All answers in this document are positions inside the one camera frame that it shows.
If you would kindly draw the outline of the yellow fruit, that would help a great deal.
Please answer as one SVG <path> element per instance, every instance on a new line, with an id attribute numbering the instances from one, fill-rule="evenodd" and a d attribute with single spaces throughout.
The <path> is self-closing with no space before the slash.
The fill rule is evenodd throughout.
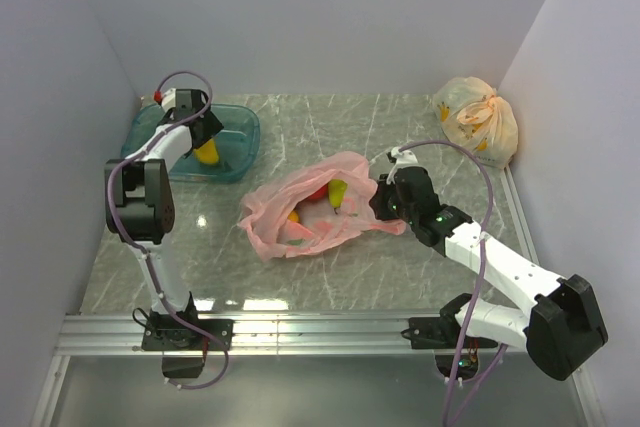
<path id="1" fill-rule="evenodd" d="M 207 140 L 202 146 L 195 148 L 193 155 L 204 165 L 217 165 L 220 162 L 220 156 L 213 138 Z"/>

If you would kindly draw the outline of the green pear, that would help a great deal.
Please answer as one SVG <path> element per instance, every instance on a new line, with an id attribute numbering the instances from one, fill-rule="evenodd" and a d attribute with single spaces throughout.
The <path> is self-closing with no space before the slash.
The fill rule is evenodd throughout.
<path id="1" fill-rule="evenodd" d="M 334 210 L 338 210 L 343 202 L 348 184 L 341 179 L 332 179 L 328 183 L 328 200 Z"/>

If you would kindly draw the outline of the pink plastic bag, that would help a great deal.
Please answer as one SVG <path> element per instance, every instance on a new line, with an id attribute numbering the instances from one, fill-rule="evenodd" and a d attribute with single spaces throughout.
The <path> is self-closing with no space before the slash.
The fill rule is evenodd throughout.
<path id="1" fill-rule="evenodd" d="M 332 179 L 348 184 L 338 210 L 332 208 L 328 196 L 316 202 L 306 201 Z M 245 195 L 241 200 L 243 217 L 239 227 L 263 261 L 318 255 L 366 231 L 402 234 L 405 231 L 402 221 L 375 218 L 369 201 L 376 188 L 364 156 L 339 152 Z M 299 223 L 288 219 L 292 211 L 298 213 Z"/>

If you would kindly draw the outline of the red apple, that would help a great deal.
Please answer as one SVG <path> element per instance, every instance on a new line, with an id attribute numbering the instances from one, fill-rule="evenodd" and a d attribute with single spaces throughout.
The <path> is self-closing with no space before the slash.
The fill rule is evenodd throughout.
<path id="1" fill-rule="evenodd" d="M 328 196 L 328 185 L 325 184 L 321 188 L 319 188 L 317 191 L 315 191 L 314 193 L 310 194 L 306 198 L 306 201 L 316 202 L 316 201 L 320 201 L 322 199 L 325 199 L 327 196 Z"/>

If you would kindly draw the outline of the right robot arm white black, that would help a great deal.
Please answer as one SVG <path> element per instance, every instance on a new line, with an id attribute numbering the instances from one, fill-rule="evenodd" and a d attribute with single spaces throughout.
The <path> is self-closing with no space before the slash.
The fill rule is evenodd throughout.
<path id="1" fill-rule="evenodd" d="M 455 346 L 524 349 L 554 380 L 564 381 L 608 341 L 591 284 L 545 270 L 481 231 L 460 209 L 443 204 L 427 171 L 404 167 L 383 174 L 370 201 L 379 220 L 402 220 L 417 240 L 459 263 L 501 291 L 511 307 L 465 293 L 448 302 L 436 320 L 413 317 L 403 336 L 413 349 Z"/>

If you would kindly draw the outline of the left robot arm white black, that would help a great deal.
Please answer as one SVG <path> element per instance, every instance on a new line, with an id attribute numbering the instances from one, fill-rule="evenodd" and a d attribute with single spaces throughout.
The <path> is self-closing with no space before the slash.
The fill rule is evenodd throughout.
<path id="1" fill-rule="evenodd" d="M 177 89 L 169 96 L 154 134 L 134 153 L 105 166 L 107 226 L 134 253 L 151 295 L 146 329 L 178 349 L 225 343 L 201 325 L 193 296 L 181 279 L 170 233 L 175 205 L 169 173 L 177 161 L 222 130 L 211 112 L 211 96 Z"/>

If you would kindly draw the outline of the orange knotted plastic bag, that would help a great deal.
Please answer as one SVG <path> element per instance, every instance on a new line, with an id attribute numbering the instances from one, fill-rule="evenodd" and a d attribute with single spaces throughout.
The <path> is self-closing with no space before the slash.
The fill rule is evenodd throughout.
<path id="1" fill-rule="evenodd" d="M 514 157 L 519 129 L 511 105 L 477 77 L 456 77 L 431 99 L 432 110 L 450 142 L 472 152 L 484 165 L 504 169 Z"/>

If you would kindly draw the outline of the teal transparent plastic basin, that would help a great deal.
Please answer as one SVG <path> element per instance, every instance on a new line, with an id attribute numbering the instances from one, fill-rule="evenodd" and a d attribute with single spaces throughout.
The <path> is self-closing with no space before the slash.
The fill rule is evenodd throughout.
<path id="1" fill-rule="evenodd" d="M 220 160 L 215 165 L 203 164 L 194 155 L 181 157 L 169 173 L 171 180 L 230 184 L 241 180 L 254 163 L 260 145 L 260 122 L 245 106 L 213 104 L 213 114 L 223 129 L 214 137 Z M 163 109 L 157 104 L 143 107 L 132 122 L 121 148 L 126 157 L 143 146 L 154 134 Z"/>

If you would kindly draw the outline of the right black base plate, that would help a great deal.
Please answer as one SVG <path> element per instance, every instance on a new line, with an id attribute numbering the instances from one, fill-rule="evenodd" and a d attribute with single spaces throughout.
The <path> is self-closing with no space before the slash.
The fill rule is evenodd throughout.
<path id="1" fill-rule="evenodd" d="M 400 332 L 413 350 L 453 349 L 461 327 L 455 320 L 441 317 L 411 317 L 408 327 Z"/>

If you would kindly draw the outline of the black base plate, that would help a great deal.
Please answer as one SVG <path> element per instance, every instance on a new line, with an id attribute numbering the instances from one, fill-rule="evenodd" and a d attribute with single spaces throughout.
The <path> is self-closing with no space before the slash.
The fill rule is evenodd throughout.
<path id="1" fill-rule="evenodd" d="M 179 323 L 152 330 L 146 328 L 142 337 L 141 350 L 145 352 L 202 351 L 207 344 L 209 351 L 221 351 L 231 346 L 233 321 L 230 319 L 202 319 L 199 328 L 215 337 L 220 344 L 213 342 Z"/>
<path id="2" fill-rule="evenodd" d="M 408 327 L 400 332 L 413 350 L 453 349 L 461 327 L 455 320 L 441 317 L 411 317 Z"/>

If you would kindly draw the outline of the aluminium mounting rail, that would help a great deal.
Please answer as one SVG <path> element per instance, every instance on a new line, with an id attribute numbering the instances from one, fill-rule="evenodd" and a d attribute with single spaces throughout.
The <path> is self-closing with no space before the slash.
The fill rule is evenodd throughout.
<path id="1" fill-rule="evenodd" d="M 230 355 L 347 356 L 427 354 L 401 336 L 411 317 L 431 311 L 231 312 Z M 142 348 L 143 329 L 124 315 L 68 316 L 58 336 L 57 356 L 162 356 Z"/>

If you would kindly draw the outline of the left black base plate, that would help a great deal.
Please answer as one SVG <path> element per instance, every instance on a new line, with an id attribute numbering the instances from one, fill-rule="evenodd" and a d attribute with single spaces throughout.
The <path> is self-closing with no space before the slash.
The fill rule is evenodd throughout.
<path id="1" fill-rule="evenodd" d="M 231 346 L 233 321 L 230 319 L 202 319 L 199 328 L 215 337 L 220 344 L 213 342 L 179 323 L 152 330 L 146 328 L 142 337 L 141 350 L 145 352 L 202 351 L 207 344 L 209 351 L 221 351 Z"/>

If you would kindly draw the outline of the black box under rail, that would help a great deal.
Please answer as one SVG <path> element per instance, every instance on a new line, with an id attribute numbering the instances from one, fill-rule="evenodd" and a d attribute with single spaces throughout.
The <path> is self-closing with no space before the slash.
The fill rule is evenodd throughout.
<path id="1" fill-rule="evenodd" d="M 161 370 L 170 380 L 197 379 L 203 372 L 205 360 L 200 357 L 163 357 Z"/>

